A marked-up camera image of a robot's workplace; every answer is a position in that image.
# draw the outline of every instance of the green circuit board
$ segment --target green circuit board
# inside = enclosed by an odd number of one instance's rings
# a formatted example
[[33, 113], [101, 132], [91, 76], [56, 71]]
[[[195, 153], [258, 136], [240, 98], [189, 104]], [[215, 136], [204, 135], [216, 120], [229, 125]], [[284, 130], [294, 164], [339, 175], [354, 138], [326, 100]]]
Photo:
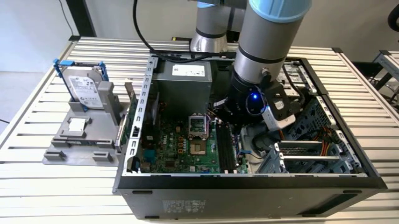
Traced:
[[205, 141], [188, 139], [188, 124], [163, 120], [152, 173], [220, 173], [215, 124]]

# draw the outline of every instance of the aluminum slotted table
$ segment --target aluminum slotted table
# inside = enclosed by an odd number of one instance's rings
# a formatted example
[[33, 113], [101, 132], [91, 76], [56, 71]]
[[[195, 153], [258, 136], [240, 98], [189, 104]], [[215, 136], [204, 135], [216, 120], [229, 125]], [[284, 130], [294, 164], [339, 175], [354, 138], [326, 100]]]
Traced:
[[[156, 49], [188, 50], [187, 42], [149, 42]], [[140, 41], [81, 38], [60, 59], [104, 61], [113, 93], [128, 101], [124, 82], [140, 92], [148, 49]], [[388, 186], [388, 191], [328, 218], [159, 220], [163, 223], [310, 222], [399, 223], [399, 117], [343, 53], [292, 47], [319, 76], [342, 116]], [[112, 195], [113, 167], [49, 166], [43, 153], [68, 111], [67, 88], [51, 68], [0, 136], [0, 223], [123, 223], [135, 221], [121, 196]]]

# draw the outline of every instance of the black cable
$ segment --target black cable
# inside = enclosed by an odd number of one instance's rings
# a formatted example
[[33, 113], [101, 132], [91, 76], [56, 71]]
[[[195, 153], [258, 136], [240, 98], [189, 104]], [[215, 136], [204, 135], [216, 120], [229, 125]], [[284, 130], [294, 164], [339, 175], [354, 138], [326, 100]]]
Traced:
[[394, 90], [392, 87], [390, 87], [388, 85], [386, 85], [386, 87], [394, 92], [394, 94], [392, 94], [392, 96], [390, 98], [390, 103], [391, 103], [394, 101], [395, 97], [398, 99], [398, 93], [396, 93], [396, 91]]
[[[390, 96], [387, 96], [387, 95], [384, 95], [384, 94], [380, 94], [383, 97], [384, 97], [384, 99], [388, 101], [390, 99], [391, 99], [391, 97]], [[396, 105], [396, 100], [395, 100], [395, 102], [392, 102], [394, 104], [391, 104], [391, 107], [394, 107], [395, 109], [396, 109], [396, 111], [399, 111], [399, 105]]]
[[378, 75], [378, 74], [375, 74], [375, 75], [368, 79], [368, 82], [371, 83], [372, 86], [374, 86], [372, 82], [376, 81], [376, 80], [375, 80], [376, 75]]
[[159, 58], [161, 58], [163, 60], [168, 61], [168, 62], [172, 62], [172, 63], [188, 63], [188, 62], [195, 62], [195, 61], [199, 61], [201, 59], [205, 59], [208, 58], [209, 56], [200, 56], [200, 57], [196, 57], [196, 58], [192, 58], [192, 59], [187, 59], [187, 60], [175, 60], [175, 59], [171, 59], [165, 56], [163, 56], [159, 51], [156, 51], [153, 49], [153, 47], [148, 44], [148, 42], [145, 41], [144, 37], [143, 37], [143, 34], [140, 32], [140, 29], [139, 29], [139, 25], [137, 25], [137, 0], [133, 0], [133, 25], [135, 25], [135, 30], [136, 30], [136, 33], [139, 35], [139, 38], [140, 40], [143, 41], [143, 43], [145, 44], [145, 46], [148, 47], [149, 49], [149, 52], [151, 53], [155, 53], [156, 56]]
[[63, 15], [64, 15], [64, 18], [65, 18], [67, 24], [68, 24], [68, 26], [69, 26], [71, 34], [72, 34], [72, 36], [75, 36], [75, 35], [73, 35], [72, 28], [71, 28], [71, 25], [69, 25], [69, 22], [68, 22], [68, 19], [67, 19], [67, 16], [65, 16], [65, 12], [64, 12], [64, 7], [63, 7], [61, 0], [57, 0], [57, 1], [60, 2], [60, 5], [61, 5]]
[[258, 156], [255, 156], [252, 153], [243, 153], [243, 154], [247, 154], [247, 155], [251, 155], [251, 156], [253, 156], [256, 159], [262, 159], [260, 157], [258, 157]]
[[7, 123], [7, 124], [9, 124], [9, 121], [5, 121], [5, 120], [3, 120], [3, 119], [0, 119], [0, 121], [4, 122], [4, 123]]
[[260, 152], [263, 152], [263, 151], [266, 151], [266, 152], [270, 151], [268, 149], [260, 148], [256, 145], [258, 139], [260, 137], [267, 137], [274, 143], [279, 142], [279, 139], [276, 139], [274, 136], [271, 136], [268, 134], [268, 129], [266, 128], [266, 130], [262, 131], [260, 133], [258, 133], [251, 140], [252, 151], [256, 153], [256, 155], [260, 155]]
[[304, 105], [304, 94], [299, 91], [298, 87], [294, 85], [290, 74], [287, 72], [286, 66], [283, 65], [283, 71], [288, 80], [290, 85], [292, 86], [292, 89], [298, 92], [299, 94], [299, 103], [300, 105]]
[[394, 10], [388, 15], [388, 26], [396, 32], [399, 32], [398, 19], [399, 19], [399, 4], [395, 6]]
[[249, 108], [248, 108], [248, 99], [249, 99], [249, 96], [252, 95], [252, 93], [251, 93], [251, 94], [248, 94], [248, 96], [247, 96], [247, 98], [245, 98], [245, 110], [247, 110], [247, 113], [248, 113], [251, 116], [258, 117], [259, 115], [263, 114], [263, 112], [264, 112], [264, 110], [266, 110], [266, 99], [264, 99], [264, 95], [263, 95], [263, 93], [262, 93], [260, 88], [259, 88], [258, 86], [255, 86], [255, 87], [256, 87], [258, 92], [259, 92], [259, 97], [262, 98], [263, 108], [262, 108], [262, 110], [260, 110], [259, 113], [251, 113]]
[[300, 141], [300, 140], [306, 139], [307, 137], [310, 138], [310, 134], [312, 134], [312, 133], [315, 133], [315, 132], [319, 132], [319, 131], [320, 131], [320, 129], [315, 129], [315, 130], [312, 130], [312, 131], [308, 131], [307, 133], [304, 133], [303, 135], [300, 135], [300, 136], [298, 137], [296, 141]]

